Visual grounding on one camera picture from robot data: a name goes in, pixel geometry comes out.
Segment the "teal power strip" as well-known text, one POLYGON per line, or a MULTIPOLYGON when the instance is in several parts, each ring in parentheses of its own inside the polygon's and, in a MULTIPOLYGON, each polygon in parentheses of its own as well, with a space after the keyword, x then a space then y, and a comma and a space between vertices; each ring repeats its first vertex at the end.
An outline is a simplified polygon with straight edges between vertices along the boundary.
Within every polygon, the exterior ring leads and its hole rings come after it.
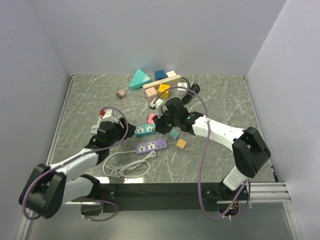
POLYGON ((159 133, 155 131, 155 127, 156 125, 154 123, 138 125, 134 131, 134 135, 137 138, 158 135, 159 133))

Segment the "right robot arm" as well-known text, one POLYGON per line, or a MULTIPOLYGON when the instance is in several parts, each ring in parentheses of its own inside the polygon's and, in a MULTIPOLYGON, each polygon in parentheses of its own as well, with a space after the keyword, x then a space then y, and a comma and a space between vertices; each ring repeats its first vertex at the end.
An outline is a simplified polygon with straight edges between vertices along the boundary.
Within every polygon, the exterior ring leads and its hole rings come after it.
POLYGON ((150 107, 157 111, 153 117, 155 132, 165 135, 172 128, 179 128, 194 136, 209 137, 233 152, 235 167, 219 187, 221 197, 226 200, 237 194, 237 188, 244 181, 254 178, 271 157, 259 131, 252 126, 242 129, 212 120, 197 111, 189 112, 178 97, 166 102, 154 99, 150 107))

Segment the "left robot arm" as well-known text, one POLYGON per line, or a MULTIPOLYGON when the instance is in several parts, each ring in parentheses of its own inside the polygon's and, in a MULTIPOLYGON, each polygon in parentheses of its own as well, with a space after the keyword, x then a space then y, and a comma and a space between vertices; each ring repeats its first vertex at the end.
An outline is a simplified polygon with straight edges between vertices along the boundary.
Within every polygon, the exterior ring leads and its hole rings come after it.
POLYGON ((24 216, 30 220, 49 219, 67 202, 78 198, 100 200, 100 181, 84 171, 99 165, 111 148, 132 137, 135 130, 124 117, 103 121, 77 154, 52 165, 38 164, 18 199, 24 216))

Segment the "purple power strip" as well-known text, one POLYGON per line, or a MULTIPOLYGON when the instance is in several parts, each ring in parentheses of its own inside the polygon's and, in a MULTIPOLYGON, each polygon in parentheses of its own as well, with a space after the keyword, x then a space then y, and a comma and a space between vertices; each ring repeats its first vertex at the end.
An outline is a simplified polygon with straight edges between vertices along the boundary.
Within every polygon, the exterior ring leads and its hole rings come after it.
POLYGON ((165 139, 158 139, 145 143, 140 143, 135 146, 135 152, 140 155, 146 155, 152 151, 158 152, 165 150, 168 147, 165 139))

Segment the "orange small charger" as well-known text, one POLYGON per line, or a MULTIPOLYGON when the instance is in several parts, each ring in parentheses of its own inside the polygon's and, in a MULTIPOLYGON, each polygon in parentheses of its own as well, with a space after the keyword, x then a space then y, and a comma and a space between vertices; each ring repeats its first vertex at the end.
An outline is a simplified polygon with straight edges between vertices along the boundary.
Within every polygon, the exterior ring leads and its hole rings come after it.
POLYGON ((176 143, 176 146, 182 150, 186 147, 186 145, 187 145, 187 142, 183 139, 179 139, 176 143))

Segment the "teal small charger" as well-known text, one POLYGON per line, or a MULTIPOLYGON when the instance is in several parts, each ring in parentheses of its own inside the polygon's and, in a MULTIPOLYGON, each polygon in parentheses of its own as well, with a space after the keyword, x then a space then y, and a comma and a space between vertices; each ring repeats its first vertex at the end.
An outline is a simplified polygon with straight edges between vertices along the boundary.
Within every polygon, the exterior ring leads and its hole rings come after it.
POLYGON ((175 129, 172 129, 170 132, 169 132, 169 136, 171 138, 173 138, 174 140, 176 140, 179 136, 180 136, 180 133, 175 130, 175 129))

